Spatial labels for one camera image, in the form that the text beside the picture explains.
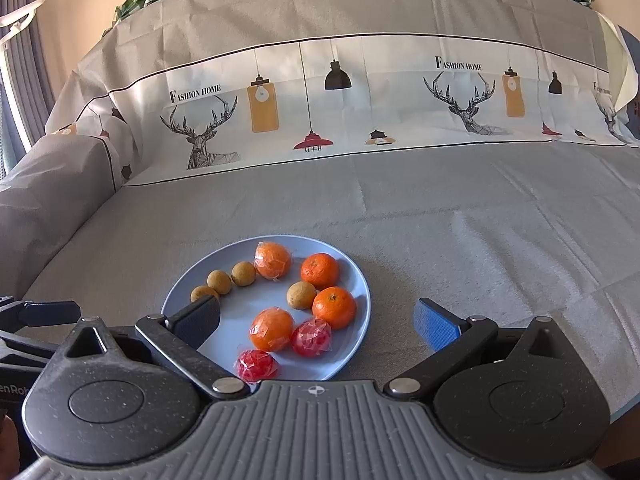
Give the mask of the plastic-wrapped orange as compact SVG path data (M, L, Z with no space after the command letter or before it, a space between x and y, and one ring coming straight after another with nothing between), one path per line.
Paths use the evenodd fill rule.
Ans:
M278 352L290 343L294 326L294 320L288 311L271 307L262 310L254 318L248 334L256 349Z
M255 250L254 268L266 280L283 278L292 266L292 256L288 248L276 242L261 240Z

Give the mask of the light blue plate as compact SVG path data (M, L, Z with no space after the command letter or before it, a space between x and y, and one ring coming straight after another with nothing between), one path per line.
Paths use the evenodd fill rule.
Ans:
M340 266L337 285L346 289L355 299L357 311L349 326L332 336L331 349L324 356L305 358L287 348L274 355L280 365L279 377L284 380L328 380L334 377L355 355L366 336L371 317L371 296L368 283L356 265L339 249L313 238L294 235L265 235L239 240L217 249L194 263L176 281L163 304L164 315L171 316L184 308L192 290L203 285L213 270L229 272L235 263L252 261L259 242L276 242L284 246L292 256L292 266L283 278L268 281L261 276L254 284L233 287L220 300L220 323L218 328L204 341L198 352L229 372L235 371L239 354L250 350L250 324L267 308L278 307L288 311L296 324L311 318L307 310L291 308L285 299L288 288L300 280L299 268L303 261L317 252L335 258Z

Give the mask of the brown longan far left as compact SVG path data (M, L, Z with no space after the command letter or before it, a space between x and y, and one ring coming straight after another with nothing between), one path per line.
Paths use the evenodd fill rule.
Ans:
M192 289L192 292L190 293L190 301L195 302L205 296L212 296L212 297L215 297L216 299L219 299L218 292L216 292L215 289L206 285L201 285Z

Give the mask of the brown longan left middle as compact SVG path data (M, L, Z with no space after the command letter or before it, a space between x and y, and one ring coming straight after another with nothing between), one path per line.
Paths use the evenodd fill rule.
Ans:
M223 270L213 270L207 275L206 284L218 295L226 296L232 289L230 276Z

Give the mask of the red wrapped fruit front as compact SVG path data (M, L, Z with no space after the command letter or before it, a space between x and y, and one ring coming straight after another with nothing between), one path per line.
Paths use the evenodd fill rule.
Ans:
M239 378L248 384L258 384L280 374L280 364L270 353L262 350L241 352L236 360L235 369Z

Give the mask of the red wrapped fruit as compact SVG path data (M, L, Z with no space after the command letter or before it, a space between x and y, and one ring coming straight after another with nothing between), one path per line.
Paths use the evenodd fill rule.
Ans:
M262 350L241 352L236 360L235 369L239 378L248 384L258 384L280 374L280 364L270 353Z
M331 350L332 328L320 318L299 324L291 337L291 347L295 353L305 358L316 358Z

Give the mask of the unwrapped orange near front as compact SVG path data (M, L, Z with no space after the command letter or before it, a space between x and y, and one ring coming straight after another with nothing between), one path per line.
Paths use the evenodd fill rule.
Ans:
M327 322L332 330L341 330L354 320L357 304L348 290L332 286L318 292L311 311L315 318Z

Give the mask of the unwrapped orange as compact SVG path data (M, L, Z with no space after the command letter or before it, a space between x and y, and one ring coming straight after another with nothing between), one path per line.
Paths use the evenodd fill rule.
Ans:
M348 290L332 286L318 292L311 311L315 318L327 322L332 330L341 330L354 320L357 304Z
M335 286L340 276L337 260L325 252L307 257L300 266L300 279L317 290Z

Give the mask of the brown longan beside oranges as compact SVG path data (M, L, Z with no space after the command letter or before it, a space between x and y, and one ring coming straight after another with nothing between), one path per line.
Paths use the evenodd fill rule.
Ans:
M313 284L299 281L288 288L286 302L295 310L308 310L312 307L316 296L317 289Z

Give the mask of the red wrapped fruit right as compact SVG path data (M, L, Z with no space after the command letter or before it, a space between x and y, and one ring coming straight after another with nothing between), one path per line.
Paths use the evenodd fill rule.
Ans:
M316 358L331 350L332 328L320 318L299 324L291 337L291 347L295 353L305 358Z

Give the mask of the unwrapped orange at back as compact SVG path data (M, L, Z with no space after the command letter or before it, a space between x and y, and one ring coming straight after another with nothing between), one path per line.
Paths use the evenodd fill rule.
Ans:
M300 266L300 279L317 290L335 286L340 276L337 260L325 252L307 257Z

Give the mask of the grey printed sofa cover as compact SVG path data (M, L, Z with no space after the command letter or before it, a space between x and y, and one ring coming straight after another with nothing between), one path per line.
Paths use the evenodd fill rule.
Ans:
M639 399L639 45L572 0L160 0L70 73L1 183L1 290L126 323L247 237L347 252L348 371L424 355L416 297L555 318Z

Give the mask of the grey curtain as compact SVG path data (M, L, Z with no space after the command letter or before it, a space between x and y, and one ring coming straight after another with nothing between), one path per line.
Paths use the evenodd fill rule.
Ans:
M1 0L1 174L44 135L53 93L36 13L44 0Z

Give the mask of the white stand frame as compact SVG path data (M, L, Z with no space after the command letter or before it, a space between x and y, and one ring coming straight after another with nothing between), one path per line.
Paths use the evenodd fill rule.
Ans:
M42 136L48 111L29 31L45 2L34 0L1 17L1 82L26 153Z

